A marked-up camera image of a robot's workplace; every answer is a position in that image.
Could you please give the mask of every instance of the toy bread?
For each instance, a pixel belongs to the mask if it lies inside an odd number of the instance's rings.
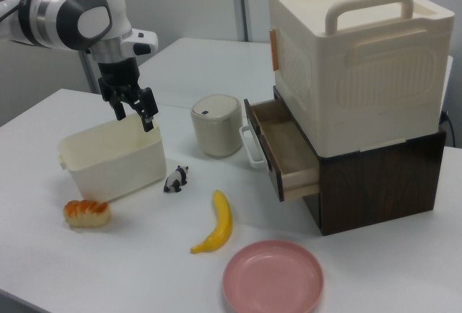
[[[93,228],[105,225],[111,216],[108,203],[90,200],[69,201],[63,209],[64,218],[70,226]]]

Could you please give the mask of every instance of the panda figurine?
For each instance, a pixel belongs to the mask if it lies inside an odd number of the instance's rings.
[[[180,192],[180,186],[185,185],[187,183],[187,173],[188,167],[181,167],[180,165],[178,165],[177,169],[174,172],[172,172],[165,180],[164,192],[171,192],[172,188],[175,191],[175,193]]]

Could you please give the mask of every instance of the white table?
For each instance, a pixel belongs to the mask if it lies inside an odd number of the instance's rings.
[[[113,201],[113,220],[101,229],[64,222],[62,208],[80,196],[57,160],[64,136],[114,118],[100,96],[61,90],[1,127],[0,293],[59,313],[231,312],[221,292],[229,259],[250,243],[288,239],[323,266],[316,312],[459,312],[461,150],[445,149],[433,211],[328,237],[301,200],[278,201],[243,149],[222,160],[201,153],[188,107],[215,92],[271,99],[267,49],[180,40],[141,67],[141,85],[160,103],[168,165],[187,164],[188,184],[164,194],[159,182]],[[251,62],[260,63],[253,70]],[[214,227],[214,189],[229,198],[235,228],[221,249],[192,255]]]

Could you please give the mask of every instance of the pink plate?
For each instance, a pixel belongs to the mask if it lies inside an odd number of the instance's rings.
[[[323,290],[323,271],[313,254],[288,241],[251,244],[223,273],[223,291],[239,313],[307,313]]]

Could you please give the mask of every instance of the toy banana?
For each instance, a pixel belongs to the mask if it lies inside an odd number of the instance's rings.
[[[230,238],[232,232],[232,214],[225,194],[215,190],[212,196],[217,210],[218,222],[214,231],[198,245],[191,248],[191,253],[212,252],[219,249]]]

